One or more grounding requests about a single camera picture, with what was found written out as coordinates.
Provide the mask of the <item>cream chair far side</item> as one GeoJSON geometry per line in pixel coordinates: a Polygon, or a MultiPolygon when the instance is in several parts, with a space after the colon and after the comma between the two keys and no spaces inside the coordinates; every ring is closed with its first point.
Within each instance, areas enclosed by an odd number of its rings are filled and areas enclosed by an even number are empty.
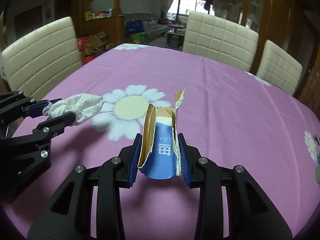
{"type": "Polygon", "coordinates": [[[188,16],[182,51],[249,71],[259,34],[237,23],[192,11],[188,16]]]}

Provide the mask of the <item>blue torn paper carton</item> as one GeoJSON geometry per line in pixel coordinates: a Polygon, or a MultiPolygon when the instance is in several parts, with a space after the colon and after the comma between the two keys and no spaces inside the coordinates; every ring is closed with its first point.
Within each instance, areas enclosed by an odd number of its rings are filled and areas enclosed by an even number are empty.
{"type": "Polygon", "coordinates": [[[137,167],[150,179],[167,180],[182,174],[177,111],[184,93],[181,89],[175,94],[173,107],[148,105],[137,167]]]}

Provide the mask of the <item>white tissue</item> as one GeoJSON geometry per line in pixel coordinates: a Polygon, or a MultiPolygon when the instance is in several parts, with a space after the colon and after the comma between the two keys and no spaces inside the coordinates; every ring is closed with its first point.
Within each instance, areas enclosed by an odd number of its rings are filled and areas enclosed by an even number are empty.
{"type": "Polygon", "coordinates": [[[97,115],[104,105],[101,96],[92,94],[76,94],[56,103],[48,103],[42,114],[50,118],[56,118],[67,113],[75,114],[72,126],[78,126],[97,115]]]}

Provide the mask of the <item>coffee table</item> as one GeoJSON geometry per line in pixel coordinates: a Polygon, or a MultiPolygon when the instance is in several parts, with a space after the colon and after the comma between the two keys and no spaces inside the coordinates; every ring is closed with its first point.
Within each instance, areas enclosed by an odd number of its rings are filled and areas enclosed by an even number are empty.
{"type": "Polygon", "coordinates": [[[167,31],[167,44],[172,49],[182,49],[185,31],[185,28],[174,28],[167,31]]]}

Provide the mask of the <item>cream chair near bin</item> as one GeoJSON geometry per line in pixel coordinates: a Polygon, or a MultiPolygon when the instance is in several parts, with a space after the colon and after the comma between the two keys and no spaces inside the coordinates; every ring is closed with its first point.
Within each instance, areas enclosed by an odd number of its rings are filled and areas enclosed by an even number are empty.
{"type": "Polygon", "coordinates": [[[12,91],[36,100],[44,98],[82,67],[71,17],[44,25],[1,52],[5,80],[12,91]]]}

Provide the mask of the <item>cream chair far right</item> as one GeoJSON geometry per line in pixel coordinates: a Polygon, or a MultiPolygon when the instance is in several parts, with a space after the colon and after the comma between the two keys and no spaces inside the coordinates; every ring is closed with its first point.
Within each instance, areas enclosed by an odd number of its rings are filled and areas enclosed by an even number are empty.
{"type": "Polygon", "coordinates": [[[266,40],[256,79],[293,95],[302,74],[302,65],[285,50],[266,40]]]}

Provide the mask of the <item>window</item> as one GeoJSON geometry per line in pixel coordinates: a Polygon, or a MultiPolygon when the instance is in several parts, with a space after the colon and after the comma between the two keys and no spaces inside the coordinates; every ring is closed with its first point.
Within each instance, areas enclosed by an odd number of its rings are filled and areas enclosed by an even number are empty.
{"type": "Polygon", "coordinates": [[[196,11],[215,16],[215,10],[212,5],[209,9],[204,8],[206,0],[173,0],[168,12],[167,18],[174,20],[176,15],[188,16],[190,12],[196,11]]]}

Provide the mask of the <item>grey sofa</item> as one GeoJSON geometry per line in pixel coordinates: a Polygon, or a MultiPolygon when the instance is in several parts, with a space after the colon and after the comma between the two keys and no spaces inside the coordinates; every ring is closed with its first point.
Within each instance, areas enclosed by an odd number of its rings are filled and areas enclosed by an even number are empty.
{"type": "Polygon", "coordinates": [[[163,36],[169,28],[164,24],[159,24],[159,18],[155,14],[148,14],[148,13],[132,13],[125,15],[125,31],[126,36],[129,35],[129,31],[127,29],[127,24],[132,21],[141,21],[142,22],[142,29],[137,33],[145,33],[145,41],[149,43],[160,36],[163,36]]]}

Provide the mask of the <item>cardboard box on floor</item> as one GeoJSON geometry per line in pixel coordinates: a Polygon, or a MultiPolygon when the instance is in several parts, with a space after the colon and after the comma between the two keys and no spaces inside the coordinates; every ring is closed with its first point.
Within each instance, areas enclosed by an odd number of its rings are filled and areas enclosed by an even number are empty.
{"type": "Polygon", "coordinates": [[[83,49],[86,55],[94,54],[97,51],[107,51],[108,50],[108,34],[101,31],[95,35],[89,35],[86,37],[83,44],[83,49]]]}

